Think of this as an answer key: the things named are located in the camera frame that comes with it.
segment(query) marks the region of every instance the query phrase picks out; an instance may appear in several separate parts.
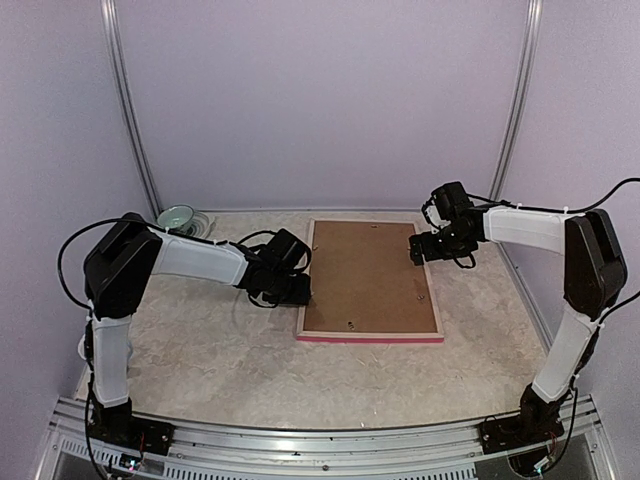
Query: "beige table surface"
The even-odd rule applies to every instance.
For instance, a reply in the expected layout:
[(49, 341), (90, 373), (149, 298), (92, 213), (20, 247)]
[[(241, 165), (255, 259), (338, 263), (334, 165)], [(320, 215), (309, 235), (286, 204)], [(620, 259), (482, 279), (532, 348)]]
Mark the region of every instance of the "beige table surface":
[[(413, 213), (215, 215), (211, 235), (238, 240), (280, 227), (306, 239), (309, 219), (417, 221)], [(129, 383), (140, 412), (284, 428), (422, 425), (513, 410), (545, 354), (497, 247), (477, 268), (430, 263), (443, 345), (295, 340), (297, 309), (258, 309), (244, 292), (154, 276), (134, 316)], [(84, 397), (86, 387), (77, 395)]]

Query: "white wall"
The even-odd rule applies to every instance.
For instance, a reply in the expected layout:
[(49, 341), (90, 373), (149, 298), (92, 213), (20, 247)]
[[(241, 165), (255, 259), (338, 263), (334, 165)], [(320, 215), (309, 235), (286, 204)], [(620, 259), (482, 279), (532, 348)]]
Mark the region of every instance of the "white wall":
[(488, 193), (527, 1), (119, 2), (165, 204), (418, 208)]
[[(0, 31), (0, 476), (21, 480), (82, 367), (84, 313), (58, 284), (58, 248), (89, 222), (147, 209), (99, 2), (2, 2)], [(66, 268), (82, 295), (79, 243)]]
[[(581, 207), (618, 180), (640, 174), (640, 3), (548, 1), (504, 197), (525, 204)], [(640, 185), (606, 203), (640, 288)], [(560, 257), (510, 248), (545, 320), (561, 315)], [(640, 302), (607, 322), (581, 385), (591, 391), (613, 442), (622, 478), (640, 478)]]

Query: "robotic arm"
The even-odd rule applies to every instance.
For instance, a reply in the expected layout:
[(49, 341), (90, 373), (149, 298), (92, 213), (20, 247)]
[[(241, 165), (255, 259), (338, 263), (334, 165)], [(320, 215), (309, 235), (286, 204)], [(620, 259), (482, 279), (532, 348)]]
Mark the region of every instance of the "robotic arm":
[[(434, 190), (422, 212), (431, 232), (409, 239), (416, 265), (438, 259), (475, 265), (478, 242), (515, 243), (564, 255), (564, 314), (546, 363), (520, 400), (515, 417), (485, 421), (483, 450), (494, 453), (564, 434), (559, 410), (577, 373), (591, 357), (599, 319), (627, 280), (609, 215), (600, 209), (558, 214), (490, 204), (474, 206), (460, 182)], [(471, 265), (459, 259), (470, 258)]]
[(154, 274), (212, 280), (262, 295), (270, 307), (307, 305), (310, 278), (298, 267), (309, 247), (287, 230), (265, 245), (246, 247), (152, 232), (142, 217), (128, 213), (89, 253), (84, 262), (85, 294), (91, 307), (84, 356), (92, 368), (94, 405), (91, 436), (137, 450), (166, 454), (173, 427), (133, 417), (127, 384), (129, 325)]

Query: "cork board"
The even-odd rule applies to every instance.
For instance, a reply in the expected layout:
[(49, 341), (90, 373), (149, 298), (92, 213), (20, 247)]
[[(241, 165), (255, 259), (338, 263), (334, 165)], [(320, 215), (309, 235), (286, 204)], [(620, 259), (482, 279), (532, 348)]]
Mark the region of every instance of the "cork board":
[(298, 340), (441, 343), (428, 267), (409, 258), (414, 233), (413, 223), (312, 220), (313, 296)]

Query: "bowl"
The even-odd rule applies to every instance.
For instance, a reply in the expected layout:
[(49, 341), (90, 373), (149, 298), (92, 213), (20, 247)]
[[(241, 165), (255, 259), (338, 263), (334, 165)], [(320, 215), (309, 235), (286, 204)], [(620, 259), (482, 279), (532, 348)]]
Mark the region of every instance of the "bowl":
[(189, 205), (174, 205), (158, 215), (156, 223), (160, 228), (169, 229), (170, 232), (186, 233), (191, 227), (195, 213)]

